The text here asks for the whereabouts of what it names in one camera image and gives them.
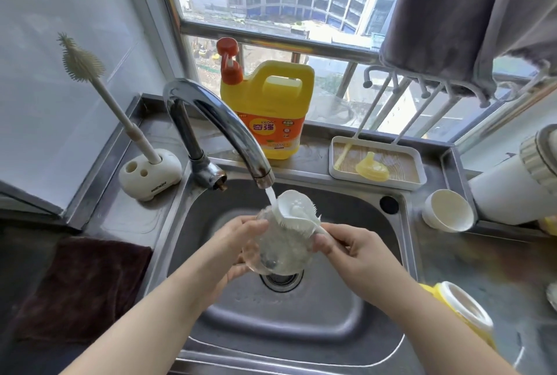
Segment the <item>sink basin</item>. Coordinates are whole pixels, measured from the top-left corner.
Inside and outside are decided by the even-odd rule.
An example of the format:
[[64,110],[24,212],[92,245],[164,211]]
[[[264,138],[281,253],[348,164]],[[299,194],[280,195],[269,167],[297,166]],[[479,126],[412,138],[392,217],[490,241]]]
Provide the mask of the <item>sink basin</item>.
[[[230,219],[255,215],[268,205],[265,191],[258,189],[247,173],[238,168],[227,168],[227,173],[225,192],[204,190],[187,180],[176,205],[173,227],[168,238],[162,239],[164,245],[154,271],[158,279],[151,278],[148,291]],[[276,195],[298,190],[314,201],[322,221],[376,231],[415,276],[401,194],[389,194],[399,202],[400,211],[387,214],[380,209],[379,201],[388,190],[330,179],[324,183],[310,174],[287,179],[276,172],[276,177]],[[248,273],[234,280],[196,322],[180,355],[192,361],[215,360],[226,366],[239,365],[241,358],[241,368],[249,367],[252,361],[265,361],[296,369],[337,372],[351,368],[350,372],[359,372],[362,367],[388,359],[402,341],[399,328],[378,308],[352,293],[329,261],[316,253],[296,275],[265,277]]]

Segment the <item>orange label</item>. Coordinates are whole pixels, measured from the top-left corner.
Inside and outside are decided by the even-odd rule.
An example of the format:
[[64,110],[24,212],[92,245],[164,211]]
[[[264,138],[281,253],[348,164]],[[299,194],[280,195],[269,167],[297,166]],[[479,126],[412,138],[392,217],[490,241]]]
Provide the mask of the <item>orange label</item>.
[[305,118],[273,118],[237,112],[262,149],[294,150],[300,145]]

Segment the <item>dark red towel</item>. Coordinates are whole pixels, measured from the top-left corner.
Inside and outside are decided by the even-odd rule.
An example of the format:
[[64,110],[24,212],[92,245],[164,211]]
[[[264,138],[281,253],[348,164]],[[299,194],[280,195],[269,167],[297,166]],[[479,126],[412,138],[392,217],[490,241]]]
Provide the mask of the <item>dark red towel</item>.
[[119,241],[61,240],[17,315],[16,338],[94,341],[134,305],[151,254],[149,247]]

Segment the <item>white cup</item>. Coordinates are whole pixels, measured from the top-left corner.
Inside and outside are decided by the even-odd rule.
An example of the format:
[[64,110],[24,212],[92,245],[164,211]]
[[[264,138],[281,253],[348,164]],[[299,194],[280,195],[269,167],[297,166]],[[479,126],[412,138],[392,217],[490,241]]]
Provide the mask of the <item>white cup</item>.
[[452,190],[436,190],[428,196],[422,218],[432,228],[459,233],[472,228],[474,212],[470,204]]

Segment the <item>chrome faucet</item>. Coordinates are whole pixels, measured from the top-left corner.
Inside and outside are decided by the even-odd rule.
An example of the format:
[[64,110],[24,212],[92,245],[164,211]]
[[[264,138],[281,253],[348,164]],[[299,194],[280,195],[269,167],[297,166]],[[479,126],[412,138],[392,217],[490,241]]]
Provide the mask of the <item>chrome faucet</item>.
[[260,189],[275,182],[275,175],[261,147],[242,120],[213,92],[198,83],[176,79],[164,86],[164,104],[191,160],[191,172],[205,188],[225,190],[226,173],[213,164],[199,146],[189,123],[185,104],[212,122],[238,151]]

